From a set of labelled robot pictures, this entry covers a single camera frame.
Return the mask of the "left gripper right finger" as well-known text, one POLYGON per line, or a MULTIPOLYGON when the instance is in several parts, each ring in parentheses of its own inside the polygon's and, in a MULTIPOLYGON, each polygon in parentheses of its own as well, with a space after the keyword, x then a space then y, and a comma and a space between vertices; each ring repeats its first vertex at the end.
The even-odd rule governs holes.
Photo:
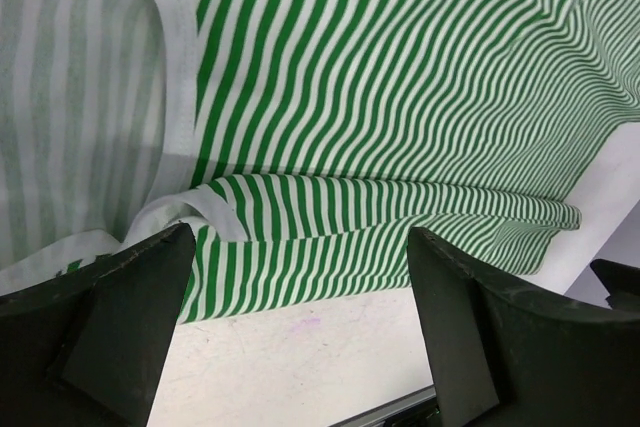
POLYGON ((551 292, 427 229, 411 286, 444 426, 635 426, 639 309, 551 292))

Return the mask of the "green striped tank top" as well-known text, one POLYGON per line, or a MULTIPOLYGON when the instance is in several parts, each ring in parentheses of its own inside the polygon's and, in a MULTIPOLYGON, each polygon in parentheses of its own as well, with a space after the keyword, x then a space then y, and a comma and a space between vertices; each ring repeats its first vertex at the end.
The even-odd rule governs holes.
POLYGON ((194 322, 513 274, 639 119, 639 0, 1 0, 1 290, 175 223, 194 322))

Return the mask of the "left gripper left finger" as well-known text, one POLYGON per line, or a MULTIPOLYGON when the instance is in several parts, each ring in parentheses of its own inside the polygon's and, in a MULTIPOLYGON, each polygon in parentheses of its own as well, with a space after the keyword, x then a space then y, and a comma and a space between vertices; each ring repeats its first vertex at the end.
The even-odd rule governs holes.
POLYGON ((193 257, 179 223, 2 296, 2 425, 146 425, 193 257))

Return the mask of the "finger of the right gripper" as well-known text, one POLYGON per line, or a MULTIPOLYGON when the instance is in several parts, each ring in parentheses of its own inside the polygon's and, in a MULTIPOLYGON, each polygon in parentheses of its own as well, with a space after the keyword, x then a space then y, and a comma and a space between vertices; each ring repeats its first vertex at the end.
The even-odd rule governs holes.
POLYGON ((636 267, 596 259, 590 264, 608 292, 607 303, 613 310, 638 310, 640 302, 640 270, 636 267))

